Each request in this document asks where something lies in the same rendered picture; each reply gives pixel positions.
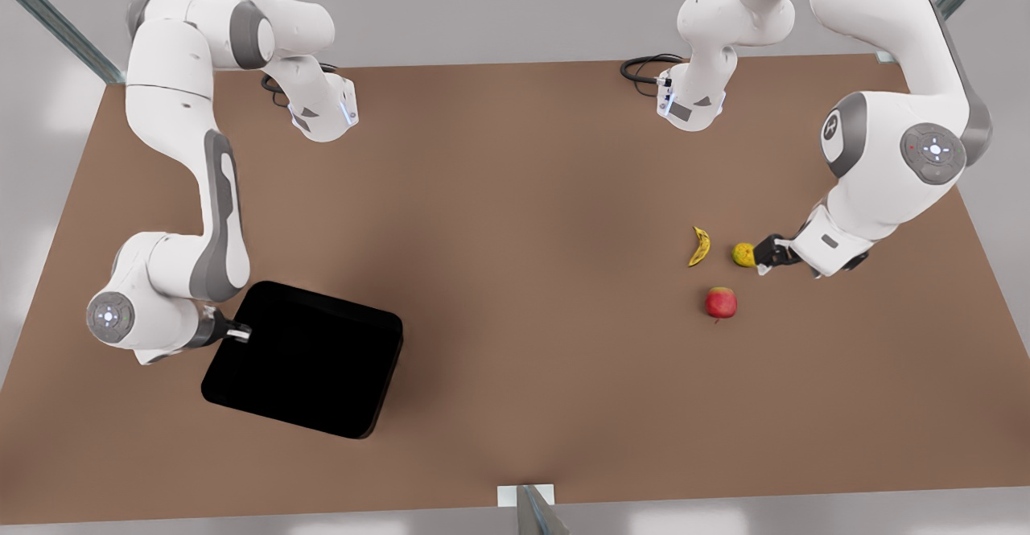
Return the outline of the black square tray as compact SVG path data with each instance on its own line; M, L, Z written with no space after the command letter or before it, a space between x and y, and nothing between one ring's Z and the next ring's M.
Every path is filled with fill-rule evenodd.
M212 404L342 438L374 431L402 349L391 312L279 282L246 292L201 382Z

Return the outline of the red apple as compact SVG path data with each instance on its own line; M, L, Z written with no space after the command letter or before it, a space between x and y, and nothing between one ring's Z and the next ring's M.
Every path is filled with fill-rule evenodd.
M705 309L715 323L731 319L737 312L737 297L731 288L710 288L705 297Z

